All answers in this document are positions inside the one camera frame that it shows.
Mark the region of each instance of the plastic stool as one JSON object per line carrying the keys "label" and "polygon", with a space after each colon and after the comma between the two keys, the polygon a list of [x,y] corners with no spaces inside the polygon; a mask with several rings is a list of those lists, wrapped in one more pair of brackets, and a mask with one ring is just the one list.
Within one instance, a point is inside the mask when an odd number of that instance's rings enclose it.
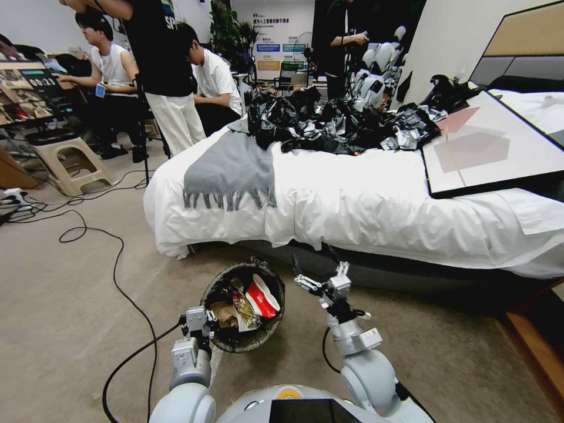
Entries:
{"label": "plastic stool", "polygon": [[[38,132],[27,135],[26,139],[49,172],[49,178],[69,196],[81,195],[81,188],[84,185],[97,180],[104,180],[110,185],[117,183],[117,180],[113,178],[112,174],[90,147],[80,137],[70,131],[55,129]],[[72,177],[69,174],[59,160],[59,154],[69,149],[78,150],[83,154],[80,160],[81,163],[73,168],[75,170],[78,168],[88,169],[90,170],[89,174],[79,177]]]}

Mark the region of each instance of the pink triangle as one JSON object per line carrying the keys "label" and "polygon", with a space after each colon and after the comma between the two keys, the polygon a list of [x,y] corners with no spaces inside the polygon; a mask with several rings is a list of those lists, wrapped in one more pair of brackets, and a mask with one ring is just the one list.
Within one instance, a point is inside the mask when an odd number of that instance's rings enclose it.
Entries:
{"label": "pink triangle", "polygon": [[473,117],[474,113],[478,111],[479,108],[462,109],[448,115],[446,119],[437,122],[437,126],[443,132],[454,133],[457,132],[461,127],[466,124],[467,121]]}

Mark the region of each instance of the white bedsheet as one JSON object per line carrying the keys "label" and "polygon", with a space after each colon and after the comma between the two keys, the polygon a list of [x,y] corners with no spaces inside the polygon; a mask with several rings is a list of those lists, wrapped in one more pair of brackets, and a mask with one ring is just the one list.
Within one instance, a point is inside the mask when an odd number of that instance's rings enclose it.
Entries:
{"label": "white bedsheet", "polygon": [[419,152],[370,150],[358,157],[273,147],[278,207],[186,209],[184,174],[227,129],[160,166],[144,197],[158,250],[187,253],[203,241],[322,242],[465,268],[564,276],[564,204],[520,189],[435,200]]}
{"label": "white bedsheet", "polygon": [[546,134],[564,130],[564,92],[519,93],[491,89],[508,105]]}

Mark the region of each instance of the black t-shirt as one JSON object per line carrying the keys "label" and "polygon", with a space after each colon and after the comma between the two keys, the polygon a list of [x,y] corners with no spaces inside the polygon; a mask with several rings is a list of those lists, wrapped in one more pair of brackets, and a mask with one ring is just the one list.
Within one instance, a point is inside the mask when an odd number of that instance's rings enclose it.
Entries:
{"label": "black t-shirt", "polygon": [[[343,76],[345,71],[345,53],[346,48],[355,50],[356,45],[331,47],[331,41],[335,37],[341,37],[352,33],[358,27],[358,8],[343,0],[334,0],[329,6],[327,12],[327,20],[324,23],[326,28],[325,38],[323,40],[321,57],[323,71],[334,76]],[[345,20],[348,21],[348,32],[345,32]]]}
{"label": "black t-shirt", "polygon": [[184,97],[196,91],[192,66],[181,53],[172,0],[128,0],[133,16],[123,21],[145,91]]}

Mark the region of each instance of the beige carpet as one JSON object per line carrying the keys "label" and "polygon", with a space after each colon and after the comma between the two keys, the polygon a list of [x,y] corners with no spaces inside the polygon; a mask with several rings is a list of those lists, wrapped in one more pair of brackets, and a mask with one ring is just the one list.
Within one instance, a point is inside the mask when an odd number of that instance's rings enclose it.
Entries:
{"label": "beige carpet", "polygon": [[[153,142],[154,169],[163,161]],[[116,173],[142,169],[130,156],[107,162]],[[133,186],[132,174],[120,186]],[[73,207],[88,225],[125,239],[120,285],[153,320],[158,333],[196,305],[221,270],[249,256],[233,247],[207,247],[176,261],[159,255],[142,210],[143,190],[122,190]],[[51,189],[36,194],[60,200]],[[0,409],[3,422],[103,422],[106,377],[150,338],[145,321],[116,291],[112,266],[119,243],[88,233],[72,244],[57,239],[77,217],[0,228]],[[292,283],[290,269],[272,261],[287,284],[286,314],[274,337],[246,355],[223,354],[212,385],[219,410],[247,390],[293,382],[347,396],[321,356],[324,312]],[[498,323],[487,315],[408,294],[355,288],[355,307],[374,315],[382,351],[398,377],[443,422],[556,422],[549,403]],[[172,374],[170,347],[159,343],[153,406]],[[339,363],[332,346],[330,358]],[[133,360],[110,389],[122,422],[142,422],[152,352]]]}

